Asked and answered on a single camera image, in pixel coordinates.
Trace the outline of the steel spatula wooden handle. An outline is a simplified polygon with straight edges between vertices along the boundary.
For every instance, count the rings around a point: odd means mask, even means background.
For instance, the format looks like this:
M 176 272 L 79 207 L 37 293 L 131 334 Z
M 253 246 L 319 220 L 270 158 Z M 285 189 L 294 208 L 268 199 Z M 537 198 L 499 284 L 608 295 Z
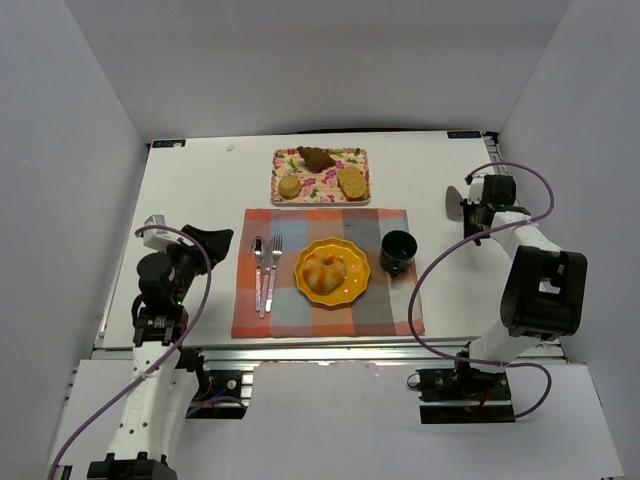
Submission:
M 445 193 L 445 214 L 446 217 L 455 222 L 462 222 L 464 217 L 464 199 L 458 189 L 449 185 Z

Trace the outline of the orange striped bread roll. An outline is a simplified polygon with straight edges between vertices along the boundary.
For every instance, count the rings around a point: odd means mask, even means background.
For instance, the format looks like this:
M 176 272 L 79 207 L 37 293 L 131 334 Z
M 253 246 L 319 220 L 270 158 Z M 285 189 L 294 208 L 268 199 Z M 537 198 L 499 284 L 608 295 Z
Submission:
M 302 275 L 317 294 L 327 295 L 339 287 L 347 275 L 346 262 L 332 254 L 310 254 L 304 261 Z

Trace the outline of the brown toast slice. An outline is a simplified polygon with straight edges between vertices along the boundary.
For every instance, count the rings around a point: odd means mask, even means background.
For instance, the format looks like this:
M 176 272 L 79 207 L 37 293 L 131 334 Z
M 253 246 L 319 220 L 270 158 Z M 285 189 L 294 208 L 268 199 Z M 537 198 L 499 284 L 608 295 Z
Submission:
M 368 180 L 357 168 L 339 169 L 337 178 L 338 185 L 348 201 L 361 201 L 368 198 Z

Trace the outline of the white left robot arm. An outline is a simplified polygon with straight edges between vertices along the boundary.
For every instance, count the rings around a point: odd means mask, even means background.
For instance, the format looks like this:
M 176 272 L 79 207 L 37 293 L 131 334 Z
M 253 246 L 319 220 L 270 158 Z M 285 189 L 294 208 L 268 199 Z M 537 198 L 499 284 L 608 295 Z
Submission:
M 167 228 L 150 217 L 138 231 L 150 252 L 136 266 L 139 295 L 131 307 L 132 388 L 115 436 L 90 479 L 174 479 L 172 457 L 189 405 L 202 388 L 202 358 L 183 349 L 196 323 L 184 307 L 194 279 L 210 278 L 230 249 L 230 229 L 206 231 L 190 225 Z

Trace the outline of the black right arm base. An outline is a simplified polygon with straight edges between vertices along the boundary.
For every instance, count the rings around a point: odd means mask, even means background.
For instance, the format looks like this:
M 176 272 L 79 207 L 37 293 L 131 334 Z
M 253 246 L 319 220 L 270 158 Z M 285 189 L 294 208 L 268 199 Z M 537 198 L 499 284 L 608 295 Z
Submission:
M 419 395 L 424 425 L 515 422 L 505 373 L 486 373 L 466 366 L 421 369 L 408 376 L 407 388 Z

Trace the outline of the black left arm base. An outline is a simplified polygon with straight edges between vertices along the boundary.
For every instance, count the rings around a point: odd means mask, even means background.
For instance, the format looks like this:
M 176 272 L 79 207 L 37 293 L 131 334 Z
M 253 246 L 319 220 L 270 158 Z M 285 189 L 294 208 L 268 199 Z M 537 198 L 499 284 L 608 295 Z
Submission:
M 212 370 L 205 366 L 204 354 L 194 349 L 180 353 L 176 368 L 193 373 L 197 379 L 187 419 L 244 418 L 247 404 L 241 396 L 243 373 L 240 370 Z

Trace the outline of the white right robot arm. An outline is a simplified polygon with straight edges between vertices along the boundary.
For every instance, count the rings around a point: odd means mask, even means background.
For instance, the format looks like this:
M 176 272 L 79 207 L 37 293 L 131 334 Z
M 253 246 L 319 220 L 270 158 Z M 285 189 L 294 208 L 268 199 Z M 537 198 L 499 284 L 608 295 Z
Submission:
M 477 245 L 492 239 L 512 261 L 499 320 L 465 352 L 472 372 L 494 375 L 538 343 L 577 332 L 588 262 L 544 236 L 530 212 L 516 204 L 513 177 L 475 176 L 467 184 L 461 200 L 464 237 L 477 234 Z

